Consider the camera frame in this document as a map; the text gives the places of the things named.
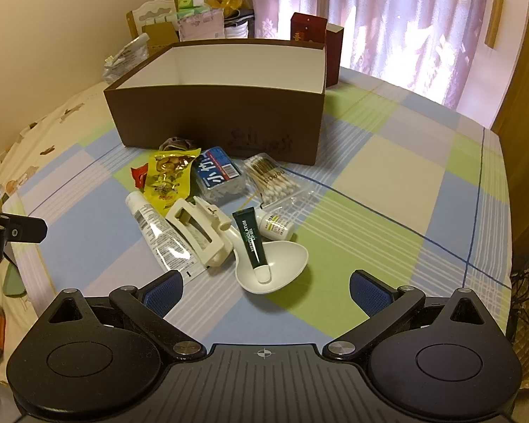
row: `small pill bottle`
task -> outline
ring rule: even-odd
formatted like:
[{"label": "small pill bottle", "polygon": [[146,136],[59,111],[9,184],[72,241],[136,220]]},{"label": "small pill bottle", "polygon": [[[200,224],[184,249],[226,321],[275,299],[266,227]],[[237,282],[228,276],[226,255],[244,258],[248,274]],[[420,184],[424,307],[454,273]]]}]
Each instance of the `small pill bottle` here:
[{"label": "small pill bottle", "polygon": [[290,240],[296,225],[277,213],[255,208],[259,232],[269,240]]}]

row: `chair backrest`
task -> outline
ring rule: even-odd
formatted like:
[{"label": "chair backrest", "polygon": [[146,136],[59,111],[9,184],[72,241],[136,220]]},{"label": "chair backrest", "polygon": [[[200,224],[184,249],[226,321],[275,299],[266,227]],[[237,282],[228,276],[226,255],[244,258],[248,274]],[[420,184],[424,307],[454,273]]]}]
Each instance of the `chair backrest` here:
[{"label": "chair backrest", "polygon": [[131,38],[137,38],[141,34],[141,27],[153,24],[156,18],[164,18],[168,14],[175,13],[176,4],[174,0],[146,1],[137,9],[128,12],[126,15]]}]

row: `checkered tablecloth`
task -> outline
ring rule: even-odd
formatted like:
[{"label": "checkered tablecloth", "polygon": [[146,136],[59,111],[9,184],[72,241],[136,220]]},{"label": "checkered tablecloth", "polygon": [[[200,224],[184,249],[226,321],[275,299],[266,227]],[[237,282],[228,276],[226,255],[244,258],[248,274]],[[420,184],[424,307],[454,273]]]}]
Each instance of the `checkered tablecloth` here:
[{"label": "checkered tablecloth", "polygon": [[[427,295],[473,288],[505,328],[511,230],[497,135],[382,80],[350,70],[341,70],[340,80],[326,92],[317,164],[286,167],[313,191],[293,212],[309,265],[266,296],[240,288],[232,259],[192,280],[166,319],[207,347],[322,346],[366,319],[348,293],[357,268]],[[20,164],[37,172],[4,206],[49,225],[39,246],[14,248],[38,313],[63,288],[106,295],[162,274],[124,204],[134,189],[130,167],[144,164],[149,152],[122,145],[102,87],[71,106],[36,127],[47,127],[47,145],[63,140],[62,151],[44,166],[38,153],[22,152]],[[223,210],[256,203],[247,196]]]}]

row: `metal screw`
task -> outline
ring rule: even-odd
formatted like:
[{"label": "metal screw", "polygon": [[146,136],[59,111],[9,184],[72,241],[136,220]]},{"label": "metal screw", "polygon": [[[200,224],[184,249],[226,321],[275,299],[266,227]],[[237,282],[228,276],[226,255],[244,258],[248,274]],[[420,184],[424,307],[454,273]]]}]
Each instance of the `metal screw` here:
[{"label": "metal screw", "polygon": [[189,356],[198,353],[202,349],[202,346],[198,342],[184,340],[176,343],[172,349],[179,355]]},{"label": "metal screw", "polygon": [[351,342],[346,341],[337,341],[331,342],[327,349],[337,356],[350,355],[353,351],[356,350],[355,346]]}]

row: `purple sheer curtain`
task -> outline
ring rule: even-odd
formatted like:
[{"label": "purple sheer curtain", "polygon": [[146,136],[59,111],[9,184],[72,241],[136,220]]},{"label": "purple sheer curtain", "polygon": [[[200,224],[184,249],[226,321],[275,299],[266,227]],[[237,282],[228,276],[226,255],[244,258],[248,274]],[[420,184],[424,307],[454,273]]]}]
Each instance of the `purple sheer curtain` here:
[{"label": "purple sheer curtain", "polygon": [[288,39],[294,12],[345,27],[343,66],[455,108],[486,0],[253,0],[256,36]]}]

